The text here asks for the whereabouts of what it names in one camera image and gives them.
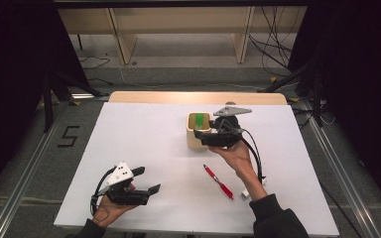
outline beige container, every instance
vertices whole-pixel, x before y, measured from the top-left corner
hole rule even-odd
[[[203,150],[207,149],[208,146],[203,146],[200,142],[200,139],[197,139],[194,136],[193,129],[195,129],[195,123],[196,123],[196,114],[201,113],[203,114],[203,120],[202,120],[202,129],[198,130],[203,133],[210,133],[211,128],[209,128],[209,120],[211,116],[207,112],[192,112],[188,115],[187,120],[187,141],[188,141],[188,147],[194,150]]]

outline black sleeve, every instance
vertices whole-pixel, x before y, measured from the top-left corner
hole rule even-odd
[[[101,238],[106,230],[96,225],[92,220],[87,219],[82,230],[72,238]]]
[[[309,237],[293,210],[283,210],[275,194],[251,201],[249,205],[256,217],[253,224],[255,237]]]

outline white tabletop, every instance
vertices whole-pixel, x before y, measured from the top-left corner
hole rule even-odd
[[[122,231],[253,234],[255,217],[243,198],[241,180],[220,156],[187,147],[186,121],[191,112],[212,113],[223,105],[105,103],[89,139],[56,226],[76,228],[91,218],[89,201],[101,177],[126,162],[145,167],[135,177],[137,189],[160,183],[159,193],[120,217],[110,228]],[[255,138],[265,188],[281,206],[292,208],[313,236],[338,231],[318,184],[312,162],[290,106],[250,105],[239,124]],[[243,134],[250,142],[250,137]],[[234,193],[229,199],[203,169],[209,166]]]

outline black tape marking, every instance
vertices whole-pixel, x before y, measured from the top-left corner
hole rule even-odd
[[[75,144],[77,136],[67,136],[67,131],[71,128],[79,128],[79,126],[67,126],[66,129],[64,130],[62,139],[72,139],[72,142],[69,145],[58,145],[58,148],[67,148],[67,147],[73,147]]]

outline pen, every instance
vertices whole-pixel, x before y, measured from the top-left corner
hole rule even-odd
[[[219,179],[216,177],[216,175],[209,169],[208,166],[203,165],[203,168],[206,170],[206,172],[219,184],[221,189],[224,191],[224,193],[233,199],[233,192],[231,192]]]

